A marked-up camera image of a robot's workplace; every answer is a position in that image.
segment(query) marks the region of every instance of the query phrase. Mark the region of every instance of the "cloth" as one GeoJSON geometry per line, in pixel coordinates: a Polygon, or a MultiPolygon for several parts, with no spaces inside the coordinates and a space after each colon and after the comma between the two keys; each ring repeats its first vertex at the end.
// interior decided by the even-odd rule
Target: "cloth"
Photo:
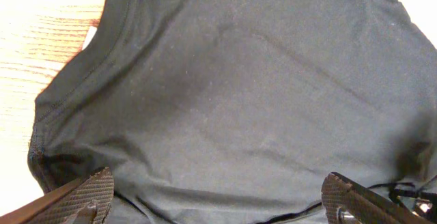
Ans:
{"type": "Polygon", "coordinates": [[[46,193],[110,167],[109,223],[266,221],[332,171],[402,179],[436,73],[397,0],[106,0],[36,99],[29,167],[46,193]]]}

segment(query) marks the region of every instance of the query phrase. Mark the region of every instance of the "light wood tabletop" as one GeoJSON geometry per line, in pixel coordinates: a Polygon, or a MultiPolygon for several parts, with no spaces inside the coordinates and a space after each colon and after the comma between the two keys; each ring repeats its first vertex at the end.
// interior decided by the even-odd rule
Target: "light wood tabletop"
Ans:
{"type": "MultiPolygon", "coordinates": [[[[104,0],[0,0],[0,216],[42,192],[27,168],[35,97],[98,26],[104,0]]],[[[401,0],[437,46],[437,0],[401,0]]]]}

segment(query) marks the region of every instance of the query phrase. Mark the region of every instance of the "garment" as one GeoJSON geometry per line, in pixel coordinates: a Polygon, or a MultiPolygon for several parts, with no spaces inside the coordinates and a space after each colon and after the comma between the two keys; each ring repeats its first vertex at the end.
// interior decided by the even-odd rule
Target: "garment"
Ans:
{"type": "Polygon", "coordinates": [[[106,0],[36,99],[29,168],[49,192],[110,167],[109,223],[266,221],[332,171],[402,178],[436,73],[397,0],[106,0]]]}

